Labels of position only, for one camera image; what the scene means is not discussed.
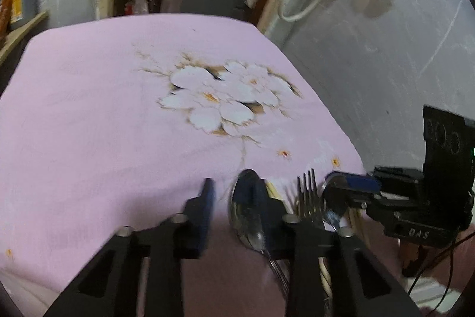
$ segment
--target white flower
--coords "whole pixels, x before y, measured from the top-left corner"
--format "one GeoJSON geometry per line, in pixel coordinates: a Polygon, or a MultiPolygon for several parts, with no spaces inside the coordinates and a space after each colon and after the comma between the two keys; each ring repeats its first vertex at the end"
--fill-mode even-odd
{"type": "Polygon", "coordinates": [[[181,89],[162,98],[163,108],[189,110],[189,121],[206,133],[218,130],[224,123],[243,125],[254,119],[254,113],[242,102],[255,102],[252,88],[215,80],[205,69],[186,66],[172,74],[170,81],[181,89]]]}
{"type": "Polygon", "coordinates": [[[229,84],[243,84],[252,88],[254,101],[261,105],[278,106],[278,96],[293,94],[290,85],[282,78],[269,74],[264,66],[228,62],[226,71],[219,72],[219,78],[229,84]]]}

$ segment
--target spoon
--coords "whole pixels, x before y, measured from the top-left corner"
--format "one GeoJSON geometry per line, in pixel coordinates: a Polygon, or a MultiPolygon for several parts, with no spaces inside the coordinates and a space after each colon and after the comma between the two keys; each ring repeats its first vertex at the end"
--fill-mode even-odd
{"type": "Polygon", "coordinates": [[[236,185],[231,191],[229,222],[244,246],[261,253],[266,258],[267,264],[279,282],[282,294],[287,298],[289,281],[279,264],[269,258],[265,249],[262,222],[258,211],[252,204],[243,204],[252,202],[255,197],[256,183],[259,180],[260,177],[253,170],[244,170],[239,174],[236,185]]]}

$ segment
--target metal bolt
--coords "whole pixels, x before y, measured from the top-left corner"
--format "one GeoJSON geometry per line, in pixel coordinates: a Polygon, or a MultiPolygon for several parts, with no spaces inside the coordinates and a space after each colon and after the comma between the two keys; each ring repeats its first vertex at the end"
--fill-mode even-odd
{"type": "Polygon", "coordinates": [[[295,214],[285,214],[282,217],[282,220],[287,224],[297,224],[298,222],[300,222],[300,217],[295,214]]]}
{"type": "Polygon", "coordinates": [[[115,234],[117,236],[130,236],[134,232],[134,228],[130,226],[122,226],[120,227],[115,234]]]}
{"type": "Polygon", "coordinates": [[[183,224],[188,222],[188,217],[185,214],[175,214],[171,219],[172,223],[183,224]]]}
{"type": "Polygon", "coordinates": [[[351,227],[340,227],[338,229],[338,235],[341,236],[342,238],[348,238],[350,236],[355,235],[355,232],[351,227]]]}

